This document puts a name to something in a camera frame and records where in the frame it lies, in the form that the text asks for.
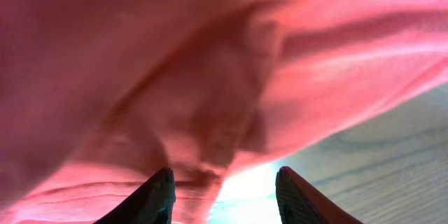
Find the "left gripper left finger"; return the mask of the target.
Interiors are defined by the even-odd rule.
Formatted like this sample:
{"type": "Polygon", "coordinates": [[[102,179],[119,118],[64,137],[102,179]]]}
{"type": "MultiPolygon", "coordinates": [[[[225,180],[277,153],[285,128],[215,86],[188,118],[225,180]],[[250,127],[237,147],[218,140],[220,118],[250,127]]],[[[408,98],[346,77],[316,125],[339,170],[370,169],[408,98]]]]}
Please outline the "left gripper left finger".
{"type": "Polygon", "coordinates": [[[94,224],[171,224],[175,201],[174,173],[162,168],[94,224]]]}

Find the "red soccer t-shirt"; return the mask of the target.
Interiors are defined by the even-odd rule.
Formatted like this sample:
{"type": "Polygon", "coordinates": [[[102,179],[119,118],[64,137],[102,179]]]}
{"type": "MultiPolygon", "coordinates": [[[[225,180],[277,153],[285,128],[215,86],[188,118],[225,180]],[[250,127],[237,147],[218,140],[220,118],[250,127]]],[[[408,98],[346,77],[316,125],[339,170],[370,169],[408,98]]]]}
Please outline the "red soccer t-shirt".
{"type": "Polygon", "coordinates": [[[162,167],[225,179],[447,81],[447,0],[1,0],[1,222],[92,222],[162,167]]]}

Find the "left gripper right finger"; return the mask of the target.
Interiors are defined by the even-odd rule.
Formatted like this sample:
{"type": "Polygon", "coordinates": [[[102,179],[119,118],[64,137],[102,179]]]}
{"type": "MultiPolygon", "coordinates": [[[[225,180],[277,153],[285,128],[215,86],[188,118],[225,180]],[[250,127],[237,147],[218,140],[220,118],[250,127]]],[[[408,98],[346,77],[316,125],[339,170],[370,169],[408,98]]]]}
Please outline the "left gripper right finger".
{"type": "Polygon", "coordinates": [[[275,185],[283,224],[363,224],[290,167],[279,169],[275,185]]]}

